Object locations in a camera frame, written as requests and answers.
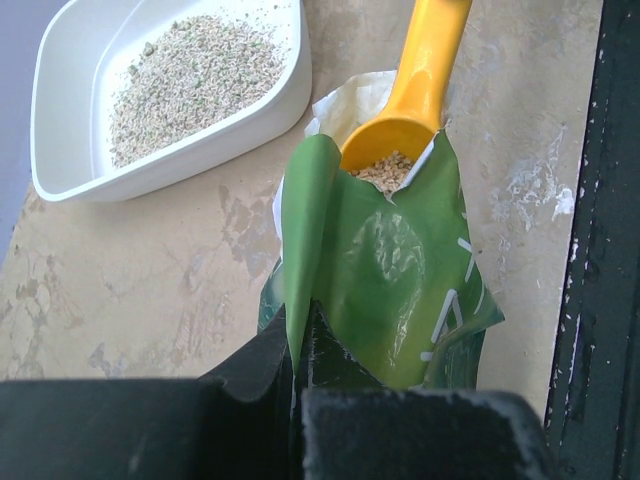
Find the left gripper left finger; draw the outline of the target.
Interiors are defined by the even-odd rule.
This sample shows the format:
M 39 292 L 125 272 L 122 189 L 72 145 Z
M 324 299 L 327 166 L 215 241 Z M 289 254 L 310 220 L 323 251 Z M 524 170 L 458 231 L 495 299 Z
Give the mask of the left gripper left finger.
M 285 479 L 285 321 L 198 378 L 5 381 L 5 479 Z

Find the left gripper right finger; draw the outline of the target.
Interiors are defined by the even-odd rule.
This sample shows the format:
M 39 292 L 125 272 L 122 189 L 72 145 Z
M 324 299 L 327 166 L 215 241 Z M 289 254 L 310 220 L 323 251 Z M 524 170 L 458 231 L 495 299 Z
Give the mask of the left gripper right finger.
M 556 479 L 541 422 L 521 397 L 383 387 L 312 302 L 301 370 L 305 479 Z

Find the green litter bag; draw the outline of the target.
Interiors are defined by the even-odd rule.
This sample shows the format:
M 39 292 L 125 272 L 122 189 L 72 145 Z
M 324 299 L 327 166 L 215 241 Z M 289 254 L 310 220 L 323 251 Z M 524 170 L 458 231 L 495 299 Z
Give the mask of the green litter bag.
M 396 388 L 476 385 L 485 332 L 503 320 L 470 241 L 457 157 L 444 131 L 356 177 L 338 145 L 386 104 L 396 74 L 351 77 L 317 101 L 272 204 L 280 256 L 258 325 L 281 307 L 299 349 L 318 302 L 348 358 Z

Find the yellow plastic scoop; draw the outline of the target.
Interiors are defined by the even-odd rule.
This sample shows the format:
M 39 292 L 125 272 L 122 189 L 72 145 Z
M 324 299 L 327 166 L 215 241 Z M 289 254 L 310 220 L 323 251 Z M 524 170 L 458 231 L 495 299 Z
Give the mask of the yellow plastic scoop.
M 389 98 L 341 147 L 341 167 L 368 168 L 394 153 L 416 161 L 442 128 L 450 76 L 472 3 L 422 0 L 414 5 Z

